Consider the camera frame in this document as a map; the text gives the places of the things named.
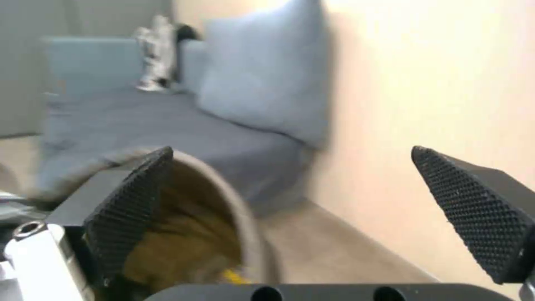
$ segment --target brown contents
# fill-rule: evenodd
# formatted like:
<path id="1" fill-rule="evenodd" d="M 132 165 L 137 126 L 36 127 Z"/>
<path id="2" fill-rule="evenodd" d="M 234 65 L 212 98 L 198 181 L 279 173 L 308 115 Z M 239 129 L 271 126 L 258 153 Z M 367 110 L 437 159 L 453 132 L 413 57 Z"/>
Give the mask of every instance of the brown contents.
<path id="1" fill-rule="evenodd" d="M 159 216 L 125 262 L 128 279 L 156 292 L 216 282 L 224 269 L 241 263 L 232 214 L 208 180 L 175 164 L 160 201 Z"/>

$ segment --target gray couch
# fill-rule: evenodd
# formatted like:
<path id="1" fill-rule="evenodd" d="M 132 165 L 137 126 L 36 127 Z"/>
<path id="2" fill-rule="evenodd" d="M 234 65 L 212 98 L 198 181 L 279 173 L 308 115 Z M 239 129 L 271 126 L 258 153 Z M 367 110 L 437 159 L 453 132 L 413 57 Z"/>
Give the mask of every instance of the gray couch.
<path id="1" fill-rule="evenodd" d="M 211 20 L 178 45 L 181 93 L 134 88 L 133 39 L 53 37 L 41 192 L 105 154 L 169 145 L 218 170 L 265 215 L 304 199 L 327 133 L 328 42 L 320 0 Z"/>
<path id="2" fill-rule="evenodd" d="M 183 76 L 201 76 L 204 48 L 182 43 Z M 304 143 L 280 133 L 237 125 L 200 111 L 192 93 L 143 93 L 132 39 L 54 37 L 45 50 L 51 76 L 47 93 L 39 190 L 103 154 L 138 146 L 165 146 L 217 169 L 265 215 L 302 201 L 302 176 L 310 162 Z"/>

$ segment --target pillow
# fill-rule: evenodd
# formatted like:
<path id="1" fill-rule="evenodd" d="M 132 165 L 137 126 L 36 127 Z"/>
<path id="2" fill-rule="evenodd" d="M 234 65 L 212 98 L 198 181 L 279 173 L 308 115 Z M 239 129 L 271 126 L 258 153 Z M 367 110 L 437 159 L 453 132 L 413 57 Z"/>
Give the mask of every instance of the pillow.
<path id="1" fill-rule="evenodd" d="M 320 147 L 327 131 L 328 35 L 320 0 L 206 24 L 201 109 Z"/>

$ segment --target beige wall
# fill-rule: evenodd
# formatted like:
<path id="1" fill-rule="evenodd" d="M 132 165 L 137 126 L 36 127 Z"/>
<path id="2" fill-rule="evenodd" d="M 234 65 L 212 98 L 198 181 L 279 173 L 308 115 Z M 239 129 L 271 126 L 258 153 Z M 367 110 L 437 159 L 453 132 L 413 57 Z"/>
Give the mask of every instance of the beige wall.
<path id="1" fill-rule="evenodd" d="M 181 21 L 282 0 L 178 0 Z M 313 200 L 445 282 L 493 285 L 410 160 L 413 145 L 535 189 L 535 6 L 529 0 L 325 0 L 335 37 L 330 147 Z"/>

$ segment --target mounting hole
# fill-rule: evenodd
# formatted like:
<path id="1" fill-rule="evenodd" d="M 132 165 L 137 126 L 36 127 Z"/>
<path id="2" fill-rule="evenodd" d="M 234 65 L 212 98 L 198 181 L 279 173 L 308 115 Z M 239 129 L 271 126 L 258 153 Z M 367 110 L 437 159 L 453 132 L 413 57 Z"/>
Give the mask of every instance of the mounting hole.
<path id="1" fill-rule="evenodd" d="M 42 221 L 27 222 L 25 224 L 18 226 L 13 231 L 13 238 L 23 239 L 23 238 L 29 237 L 39 232 L 44 227 L 45 227 L 45 224 Z"/>
<path id="2" fill-rule="evenodd" d="M 391 287 L 380 287 L 373 293 L 373 301 L 406 301 L 405 297 Z"/>
<path id="3" fill-rule="evenodd" d="M 280 292 L 272 287 L 257 289 L 251 296 L 251 301 L 282 301 Z"/>
<path id="4" fill-rule="evenodd" d="M 33 230 L 37 229 L 37 227 L 39 227 L 39 224 L 29 223 L 29 224 L 23 225 L 22 228 L 20 228 L 20 232 L 23 234 L 30 233 Z"/>

